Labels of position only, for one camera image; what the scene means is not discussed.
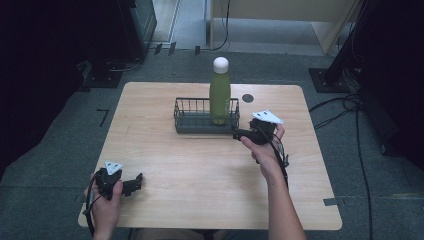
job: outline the right hand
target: right hand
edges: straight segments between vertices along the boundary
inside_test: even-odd
[[[278,149],[277,142],[283,137],[285,130],[281,124],[277,124],[276,128],[277,132],[275,133],[273,144]],[[244,136],[240,138],[240,141],[252,151],[252,158],[259,162],[262,175],[267,181],[271,178],[283,178],[277,157],[269,143],[257,145]]]

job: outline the wrist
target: wrist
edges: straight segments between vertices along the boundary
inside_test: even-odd
[[[110,240],[112,239],[113,231],[96,230],[94,232],[93,240]]]
[[[266,182],[268,184],[268,187],[280,187],[282,185],[286,187],[286,180],[284,179],[282,173],[268,175],[268,177],[266,178]]]

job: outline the table top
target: table top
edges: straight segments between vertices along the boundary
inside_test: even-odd
[[[143,173],[142,189],[121,199],[118,227],[268,228],[266,182],[250,151],[232,135],[176,132],[175,99],[208,94],[209,84],[126,84],[96,167],[124,164],[123,181]],[[302,89],[232,84],[231,97],[240,100],[242,129],[265,109],[285,121],[289,191],[303,228],[340,229],[337,205],[324,204],[334,194]],[[78,222],[87,226],[82,214]]]

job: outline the wire basket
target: wire basket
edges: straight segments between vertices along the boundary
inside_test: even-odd
[[[178,133],[232,134],[239,126],[239,100],[230,98],[228,118],[213,118],[210,115],[209,98],[178,97],[175,99],[174,119]],[[213,120],[224,119],[224,124],[213,123]]]

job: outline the finger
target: finger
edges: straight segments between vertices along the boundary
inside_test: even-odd
[[[253,158],[253,160],[255,160],[255,162],[257,163],[257,164],[259,164],[259,161],[258,161],[258,159],[256,158],[256,155],[252,152],[252,158]]]
[[[111,199],[111,201],[113,203],[119,204],[119,202],[121,200],[121,194],[122,194],[123,188],[124,188],[124,184],[122,183],[121,180],[119,180],[115,183],[115,186],[113,186],[113,195],[112,195],[112,199]]]
[[[284,130],[283,125],[277,124],[277,132],[275,133],[275,136],[278,137],[278,139],[275,139],[275,140],[276,141],[281,140],[281,138],[283,137],[285,131],[286,130]]]
[[[256,144],[254,144],[249,138],[243,136],[240,138],[240,141],[243,143],[244,146],[246,146],[248,149],[250,149],[252,152],[255,149]]]

